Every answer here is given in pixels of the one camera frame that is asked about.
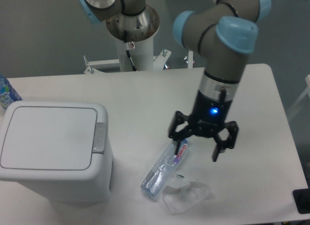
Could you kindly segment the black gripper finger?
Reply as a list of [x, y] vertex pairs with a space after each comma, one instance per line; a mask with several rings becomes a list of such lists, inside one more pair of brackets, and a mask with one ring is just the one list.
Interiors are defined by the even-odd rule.
[[235, 146], [235, 142], [237, 139], [237, 135], [239, 132], [239, 127], [236, 121], [231, 121], [225, 123], [224, 127], [228, 131], [228, 137], [226, 140], [222, 140], [220, 135], [217, 134], [214, 137], [214, 140], [216, 142], [216, 147], [214, 149], [214, 152], [212, 154], [212, 160], [217, 161], [217, 158], [220, 153], [223, 153], [225, 149], [233, 149]]
[[174, 154], [177, 155], [181, 146], [181, 141], [193, 135], [193, 128], [189, 124], [190, 116], [176, 111], [168, 129], [168, 137], [175, 145]]

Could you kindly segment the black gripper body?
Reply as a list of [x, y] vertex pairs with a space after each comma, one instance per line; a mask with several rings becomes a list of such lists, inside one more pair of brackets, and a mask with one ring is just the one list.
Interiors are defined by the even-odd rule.
[[227, 100], [227, 91], [221, 89], [216, 98], [198, 92], [191, 115], [189, 129], [192, 135], [211, 138], [225, 128], [225, 119], [232, 101]]

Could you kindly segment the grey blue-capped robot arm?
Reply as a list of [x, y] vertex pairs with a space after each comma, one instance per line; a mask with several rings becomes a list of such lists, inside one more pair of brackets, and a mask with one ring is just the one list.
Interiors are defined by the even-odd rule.
[[[146, 0], [78, 0], [92, 23], [106, 22], [111, 35], [122, 42], [122, 71], [141, 71], [134, 54], [139, 41], [153, 36], [159, 19]], [[213, 0], [215, 5], [202, 13], [184, 11], [174, 21], [177, 43], [207, 61], [190, 115], [177, 111], [168, 136], [177, 146], [192, 135], [213, 138], [213, 161], [227, 148], [234, 148], [238, 125], [226, 121], [238, 84], [258, 36], [257, 21], [271, 10], [271, 0]]]

